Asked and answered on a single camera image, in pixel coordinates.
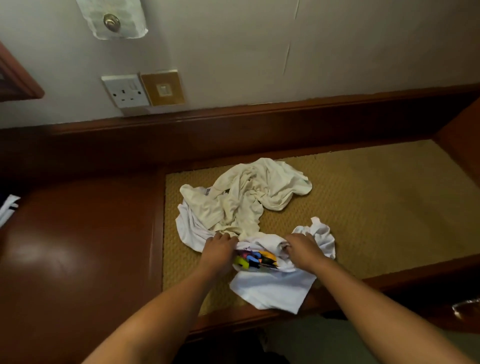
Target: person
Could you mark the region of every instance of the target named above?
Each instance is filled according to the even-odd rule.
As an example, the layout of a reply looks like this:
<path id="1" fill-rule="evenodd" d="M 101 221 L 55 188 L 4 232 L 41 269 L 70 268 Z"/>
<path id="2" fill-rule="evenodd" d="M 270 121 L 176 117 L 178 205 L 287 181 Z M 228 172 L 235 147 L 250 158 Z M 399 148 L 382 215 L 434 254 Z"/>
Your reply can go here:
<path id="1" fill-rule="evenodd" d="M 474 363 L 427 321 L 325 257 L 311 235 L 291 234 L 285 239 L 295 266 L 317 276 L 381 363 Z M 84 364 L 170 363 L 197 319 L 205 296 L 231 269 L 237 242 L 228 234 L 209 238 L 191 274 L 125 321 Z"/>

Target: white wall fixture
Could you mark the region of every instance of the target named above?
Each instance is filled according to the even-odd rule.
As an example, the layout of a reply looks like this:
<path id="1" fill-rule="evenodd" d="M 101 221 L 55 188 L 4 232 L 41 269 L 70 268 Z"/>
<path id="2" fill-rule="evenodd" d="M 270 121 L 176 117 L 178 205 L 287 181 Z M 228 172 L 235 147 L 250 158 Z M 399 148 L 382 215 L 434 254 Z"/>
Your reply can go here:
<path id="1" fill-rule="evenodd" d="M 103 76 L 102 81 L 118 108 L 150 106 L 150 101 L 148 101 L 138 75 Z"/>
<path id="2" fill-rule="evenodd" d="M 141 38 L 148 32 L 140 0 L 77 0 L 77 3 L 98 39 Z"/>

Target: white wall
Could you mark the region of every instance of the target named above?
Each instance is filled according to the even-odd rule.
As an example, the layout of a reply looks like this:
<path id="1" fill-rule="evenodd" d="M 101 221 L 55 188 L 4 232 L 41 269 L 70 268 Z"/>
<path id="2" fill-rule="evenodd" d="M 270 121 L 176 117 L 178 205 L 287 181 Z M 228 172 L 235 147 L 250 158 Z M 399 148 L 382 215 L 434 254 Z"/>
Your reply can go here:
<path id="1" fill-rule="evenodd" d="M 120 116 L 100 76 L 138 71 L 178 69 L 183 109 L 480 82 L 477 0 L 143 3 L 145 38 L 100 41 L 74 0 L 2 0 L 0 41 L 46 95 L 1 103 L 0 127 Z"/>

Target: wicker surface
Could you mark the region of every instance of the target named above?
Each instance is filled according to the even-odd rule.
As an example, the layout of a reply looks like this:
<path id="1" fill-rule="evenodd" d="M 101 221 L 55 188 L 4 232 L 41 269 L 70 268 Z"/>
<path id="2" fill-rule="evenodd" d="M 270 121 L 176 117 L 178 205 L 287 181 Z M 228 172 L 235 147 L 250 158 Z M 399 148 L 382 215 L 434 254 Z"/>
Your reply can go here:
<path id="1" fill-rule="evenodd" d="M 359 278 L 480 253 L 480 190 L 431 140 L 284 161 L 308 176 L 313 189 L 281 212 L 265 210 L 260 231 L 285 235 L 318 216 L 332 229 L 338 262 Z M 178 237 L 180 186 L 211 186 L 228 168 L 167 175 L 164 289 L 200 257 Z M 245 304 L 228 287 L 233 276 L 210 292 L 201 315 Z"/>

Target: white electrical socket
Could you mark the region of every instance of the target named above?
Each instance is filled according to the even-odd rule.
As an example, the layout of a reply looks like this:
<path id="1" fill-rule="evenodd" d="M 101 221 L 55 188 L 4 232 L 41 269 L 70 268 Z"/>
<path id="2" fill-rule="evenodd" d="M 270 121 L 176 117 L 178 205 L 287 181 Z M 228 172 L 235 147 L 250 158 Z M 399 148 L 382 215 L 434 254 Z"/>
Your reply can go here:
<path id="1" fill-rule="evenodd" d="M 138 75 L 103 76 L 102 81 L 118 108 L 150 106 L 150 101 Z"/>

